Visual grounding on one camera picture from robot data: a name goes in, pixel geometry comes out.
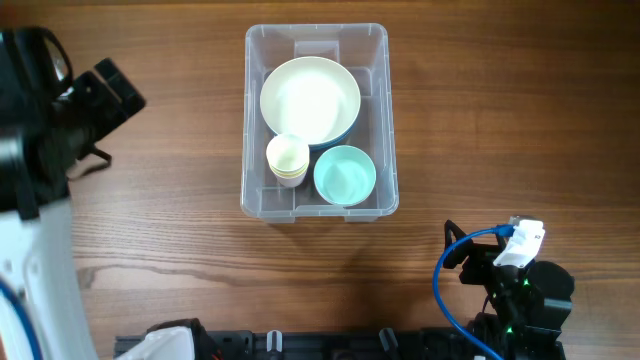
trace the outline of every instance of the wooden table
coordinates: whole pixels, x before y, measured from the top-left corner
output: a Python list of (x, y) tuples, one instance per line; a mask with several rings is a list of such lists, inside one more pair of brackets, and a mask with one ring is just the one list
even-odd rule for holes
[[(77, 74), (112, 57), (148, 99), (72, 184), (76, 266), (99, 355), (115, 335), (445, 325), (443, 223), (545, 221), (540, 259), (576, 279), (569, 359), (640, 351), (640, 9), (630, 1), (7, 7), (49, 27)], [(244, 35), (257, 23), (389, 32), (400, 207), (373, 224), (269, 226), (240, 210)], [(479, 287), (441, 285), (466, 322)]]

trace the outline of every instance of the clear plastic container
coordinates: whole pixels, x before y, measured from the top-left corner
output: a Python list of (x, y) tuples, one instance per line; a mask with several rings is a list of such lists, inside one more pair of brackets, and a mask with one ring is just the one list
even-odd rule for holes
[[(245, 43), (243, 211), (270, 223), (293, 223), (297, 217), (344, 216), (371, 222), (398, 208), (398, 176), (391, 106), (387, 31), (378, 24), (255, 25)], [(313, 183), (313, 166), (322, 150), (312, 152), (302, 185), (278, 184), (265, 149), (274, 136), (260, 111), (260, 91), (271, 71), (302, 56), (322, 56), (351, 72), (360, 87), (360, 113), (349, 135), (336, 145), (365, 151), (376, 166), (376, 186), (364, 202), (341, 207), (326, 202)]]

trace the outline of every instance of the blue hose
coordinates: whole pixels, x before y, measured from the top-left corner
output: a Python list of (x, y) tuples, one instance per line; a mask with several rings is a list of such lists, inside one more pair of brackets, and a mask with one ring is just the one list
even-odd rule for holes
[(447, 258), (447, 256), (449, 256), (449, 254), (451, 254), (451, 252), (455, 250), (458, 246), (464, 244), (465, 242), (471, 240), (472, 238), (480, 235), (486, 235), (486, 234), (499, 234), (501, 236), (511, 236), (513, 234), (513, 226), (499, 225), (491, 229), (485, 229), (485, 230), (473, 232), (463, 237), (462, 239), (458, 239), (456, 242), (451, 244), (451, 246), (445, 249), (444, 253), (438, 260), (438, 264), (436, 265), (435, 270), (433, 271), (433, 295), (436, 298), (436, 302), (438, 303), (438, 306), (440, 306), (440, 310), (442, 310), (442, 312), (444, 313), (444, 316), (447, 318), (447, 320), (449, 320), (451, 325), (453, 325), (453, 327), (456, 328), (458, 332), (460, 332), (460, 334), (462, 334), (464, 337), (469, 339), (469, 341), (471, 341), (475, 346), (480, 348), (486, 354), (491, 356), (494, 360), (503, 360), (502, 356), (498, 355), (498, 353), (496, 353), (492, 348), (487, 346), (487, 344), (478, 340), (478, 338), (473, 336), (469, 331), (467, 331), (467, 329), (465, 329), (462, 325), (460, 325), (460, 323), (458, 323), (456, 319), (453, 318), (453, 315), (451, 315), (447, 307), (444, 305), (444, 302), (442, 301), (442, 297), (440, 296), (440, 289), (438, 288), (438, 276), (440, 275), (440, 269), (442, 268), (442, 264), (444, 264), (444, 260)]
[(22, 328), (24, 329), (25, 334), (27, 335), (27, 340), (29, 340), (29, 347), (31, 347), (31, 355), (33, 355), (34, 360), (43, 360), (42, 350), (40, 349), (40, 344), (38, 343), (38, 336), (36, 335), (36, 330), (33, 327), (33, 324), (29, 320), (29, 315), (27, 311), (22, 306), (20, 299), (18, 296), (11, 291), (9, 285), (7, 285), (2, 279), (0, 279), (0, 291), (2, 291), (2, 295), (5, 299), (11, 304), (13, 309), (18, 315), (20, 322), (22, 323)]

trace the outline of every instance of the teal cup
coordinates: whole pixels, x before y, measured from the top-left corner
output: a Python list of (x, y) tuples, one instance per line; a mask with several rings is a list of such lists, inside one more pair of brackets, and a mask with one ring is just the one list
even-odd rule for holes
[(348, 145), (336, 146), (320, 156), (313, 180), (327, 202), (354, 206), (371, 195), (376, 184), (376, 167), (364, 151)]

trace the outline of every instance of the stacked cup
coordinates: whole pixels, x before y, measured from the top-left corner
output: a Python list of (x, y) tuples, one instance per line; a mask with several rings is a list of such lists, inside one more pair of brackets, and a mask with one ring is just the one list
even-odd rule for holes
[(295, 135), (280, 134), (267, 145), (267, 162), (280, 184), (296, 187), (307, 175), (309, 145)]

